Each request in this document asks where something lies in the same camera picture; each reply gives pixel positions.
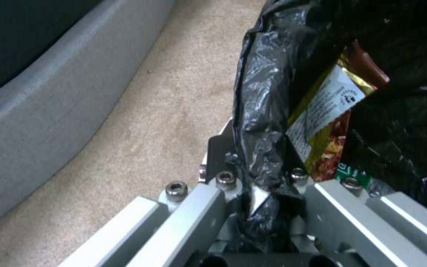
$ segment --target metal nut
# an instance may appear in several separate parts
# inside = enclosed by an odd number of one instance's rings
[[[363,189],[363,186],[354,177],[347,177],[343,179],[341,184],[355,196],[360,196],[360,193]]]
[[[217,184],[217,187],[228,191],[235,189],[237,186],[237,179],[230,171],[221,171],[215,176],[215,181]]]
[[[166,196],[169,201],[181,202],[188,194],[187,185],[182,181],[173,181],[166,185]]]
[[[291,181],[295,185],[305,185],[307,182],[307,177],[307,173],[303,168],[296,167],[291,170]]]

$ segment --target bolt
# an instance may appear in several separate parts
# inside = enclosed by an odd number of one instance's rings
[[[207,166],[205,164],[200,164],[199,166],[199,182],[205,183],[207,179]]]
[[[303,168],[297,167],[291,170],[292,183],[298,186],[303,186],[307,182],[307,173]]]
[[[237,186],[237,179],[230,171],[221,171],[215,176],[217,187],[229,191]]]
[[[171,202],[181,202],[188,194],[187,185],[181,181],[170,182],[166,186],[166,196]]]
[[[362,185],[354,177],[347,177],[343,179],[341,184],[357,197],[360,196],[360,193],[363,189]]]

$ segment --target green label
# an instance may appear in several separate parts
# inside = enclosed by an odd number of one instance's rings
[[[341,162],[337,166],[337,171],[335,172],[335,179],[342,181],[347,177],[353,177],[359,181],[364,189],[368,187],[371,177],[366,174],[365,171],[359,171],[358,169],[352,168],[349,165]]]

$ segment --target beige carpet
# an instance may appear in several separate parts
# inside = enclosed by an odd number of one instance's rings
[[[263,3],[178,2],[93,139],[0,219],[0,267],[56,266],[135,196],[195,183],[208,138],[231,116],[242,38]]]

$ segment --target metal frame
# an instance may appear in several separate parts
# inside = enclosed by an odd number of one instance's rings
[[[427,209],[397,192],[367,201],[375,213],[427,253]]]
[[[127,266],[184,266],[195,253],[207,252],[225,219],[224,193],[197,184]]]
[[[305,191],[307,232],[325,247],[346,243],[371,266],[427,266],[427,255],[336,180]]]
[[[59,267],[124,266],[168,216],[165,204],[137,197]]]

